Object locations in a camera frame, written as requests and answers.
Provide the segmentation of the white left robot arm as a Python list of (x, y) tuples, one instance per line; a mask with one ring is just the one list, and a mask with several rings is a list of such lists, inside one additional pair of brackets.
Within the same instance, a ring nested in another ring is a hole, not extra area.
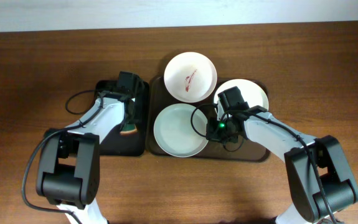
[(144, 152), (149, 85), (137, 74), (120, 72), (102, 80), (94, 102), (81, 118), (50, 129), (40, 153), (35, 190), (66, 214), (70, 223), (108, 223), (96, 200), (101, 156), (140, 156)]

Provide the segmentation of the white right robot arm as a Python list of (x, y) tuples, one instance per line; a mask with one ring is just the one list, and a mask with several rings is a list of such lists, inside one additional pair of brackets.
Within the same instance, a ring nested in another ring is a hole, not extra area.
[(286, 166), (292, 204), (272, 223), (339, 223), (336, 212), (358, 202), (358, 185), (339, 141), (304, 134), (262, 106), (249, 107), (238, 87), (217, 95), (218, 117), (206, 138), (221, 144), (241, 136), (279, 157)]

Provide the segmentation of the orange green sponge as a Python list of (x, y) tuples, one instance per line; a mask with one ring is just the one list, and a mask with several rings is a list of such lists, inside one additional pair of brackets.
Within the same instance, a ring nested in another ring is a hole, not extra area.
[(137, 132), (138, 129), (135, 124), (124, 124), (120, 129), (120, 135), (122, 136), (136, 134)]

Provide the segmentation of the pale green plate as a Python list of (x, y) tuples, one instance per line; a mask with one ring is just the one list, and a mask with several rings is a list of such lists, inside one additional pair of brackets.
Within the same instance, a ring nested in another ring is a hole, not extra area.
[(207, 118), (195, 106), (177, 103), (164, 108), (154, 122), (158, 146), (175, 157), (191, 157), (202, 151), (206, 140)]

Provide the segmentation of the cream plate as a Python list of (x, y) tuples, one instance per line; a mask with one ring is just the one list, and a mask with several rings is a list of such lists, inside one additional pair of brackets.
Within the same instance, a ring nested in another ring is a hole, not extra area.
[(235, 86), (238, 87), (244, 101), (248, 103), (249, 107), (262, 106), (269, 110), (269, 101), (266, 92), (255, 82), (246, 79), (233, 79), (221, 84), (215, 91), (213, 103), (218, 103), (218, 94), (220, 92)]

